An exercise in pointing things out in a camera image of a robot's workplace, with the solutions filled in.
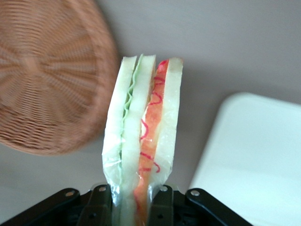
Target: plastic-wrapped sandwich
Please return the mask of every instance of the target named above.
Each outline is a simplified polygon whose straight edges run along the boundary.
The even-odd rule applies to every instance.
[[[108,111],[103,170],[111,185],[113,225],[143,226],[152,197],[171,173],[182,60],[124,57]]]

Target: white tray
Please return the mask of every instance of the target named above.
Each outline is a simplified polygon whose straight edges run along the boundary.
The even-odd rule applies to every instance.
[[[301,106],[249,93],[226,99],[190,187],[256,226],[300,226]]]

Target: plastic wrap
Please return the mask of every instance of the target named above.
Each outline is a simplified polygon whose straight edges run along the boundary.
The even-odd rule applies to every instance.
[[[182,61],[155,70],[155,56],[124,57],[108,111],[103,171],[114,226],[146,225],[152,198],[172,170]]]

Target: wicker basket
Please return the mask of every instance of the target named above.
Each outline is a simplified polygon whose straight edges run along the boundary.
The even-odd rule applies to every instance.
[[[119,68],[93,0],[0,1],[0,142],[54,155],[103,128]]]

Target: metal bolt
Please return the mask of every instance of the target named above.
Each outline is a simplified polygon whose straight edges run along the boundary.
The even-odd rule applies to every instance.
[[[66,197],[73,196],[75,191],[70,191],[65,194]]]
[[[107,190],[107,188],[104,187],[104,186],[102,186],[102,187],[100,187],[98,190],[99,190],[100,192],[104,192],[105,190]]]
[[[192,194],[193,196],[199,196],[199,192],[197,190],[192,190],[190,194]]]
[[[168,188],[166,186],[162,186],[160,188],[160,191],[162,191],[162,192],[167,192],[167,190],[168,190]]]

